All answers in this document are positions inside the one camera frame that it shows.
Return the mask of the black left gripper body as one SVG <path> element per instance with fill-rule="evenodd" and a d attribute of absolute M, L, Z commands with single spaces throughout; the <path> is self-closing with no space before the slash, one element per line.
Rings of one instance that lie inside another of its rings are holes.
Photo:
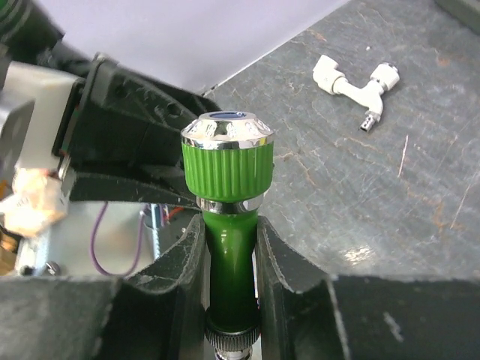
<path fill-rule="evenodd" d="M 103 58 L 52 53 L 52 68 L 79 76 L 52 145 L 74 164 L 175 166 L 180 132 L 219 106 Z"/>

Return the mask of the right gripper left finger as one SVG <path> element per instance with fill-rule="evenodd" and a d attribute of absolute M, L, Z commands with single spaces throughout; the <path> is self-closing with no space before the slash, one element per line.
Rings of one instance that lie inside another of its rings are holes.
<path fill-rule="evenodd" d="M 1 279 L 3 359 L 201 359 L 203 219 L 133 277 Z"/>

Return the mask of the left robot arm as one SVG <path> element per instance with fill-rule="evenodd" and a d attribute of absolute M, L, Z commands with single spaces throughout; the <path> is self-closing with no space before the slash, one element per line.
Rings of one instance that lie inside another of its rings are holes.
<path fill-rule="evenodd" d="M 1 44 L 14 61 L 67 81 L 47 152 L 73 202 L 163 203 L 193 209 L 180 133 L 212 100 L 69 47 L 36 1 L 1 3 Z"/>

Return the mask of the green plastic water faucet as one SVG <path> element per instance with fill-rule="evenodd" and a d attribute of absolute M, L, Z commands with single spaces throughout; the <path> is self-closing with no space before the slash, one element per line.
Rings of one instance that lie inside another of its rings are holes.
<path fill-rule="evenodd" d="M 260 336 L 253 252 L 273 177 L 274 131 L 253 113 L 207 112 L 181 131 L 184 175 L 211 256 L 205 336 L 216 359 L 249 359 Z"/>

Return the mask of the grey plastic dish tub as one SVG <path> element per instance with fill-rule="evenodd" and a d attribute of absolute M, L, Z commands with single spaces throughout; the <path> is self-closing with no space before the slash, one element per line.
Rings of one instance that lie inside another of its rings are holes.
<path fill-rule="evenodd" d="M 479 25 L 479 0 L 436 0 L 435 2 L 464 25 Z"/>

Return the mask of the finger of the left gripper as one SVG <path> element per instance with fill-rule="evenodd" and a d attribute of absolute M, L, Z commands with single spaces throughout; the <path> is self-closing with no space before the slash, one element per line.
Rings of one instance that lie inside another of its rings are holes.
<path fill-rule="evenodd" d="M 92 172 L 69 172 L 70 201 L 162 203 L 187 209 L 197 207 L 196 197 L 188 190 L 182 172 L 136 178 Z"/>

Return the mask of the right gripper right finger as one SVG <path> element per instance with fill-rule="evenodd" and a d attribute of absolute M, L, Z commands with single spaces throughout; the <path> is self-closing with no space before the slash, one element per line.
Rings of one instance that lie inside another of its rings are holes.
<path fill-rule="evenodd" d="M 329 274 L 257 227 L 264 359 L 477 359 L 479 281 Z"/>

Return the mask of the white pvc pipe assembly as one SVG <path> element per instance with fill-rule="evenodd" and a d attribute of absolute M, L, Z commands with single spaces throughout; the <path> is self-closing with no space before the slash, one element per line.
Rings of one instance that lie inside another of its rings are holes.
<path fill-rule="evenodd" d="M 343 95 L 366 109 L 365 119 L 359 129 L 369 133 L 379 123 L 383 114 L 382 96 L 400 81 L 398 69 L 390 63 L 379 64 L 365 86 L 353 85 L 338 70 L 338 63 L 327 55 L 321 55 L 312 70 L 313 80 L 320 89 L 330 95 Z"/>

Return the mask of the white pvc elbow fitting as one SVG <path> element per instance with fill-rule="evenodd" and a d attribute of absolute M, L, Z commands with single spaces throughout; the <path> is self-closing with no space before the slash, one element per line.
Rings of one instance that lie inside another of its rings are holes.
<path fill-rule="evenodd" d="M 12 191 L 1 201 L 3 227 L 11 233 L 35 237 L 68 214 L 62 181 L 47 169 L 17 169 Z"/>

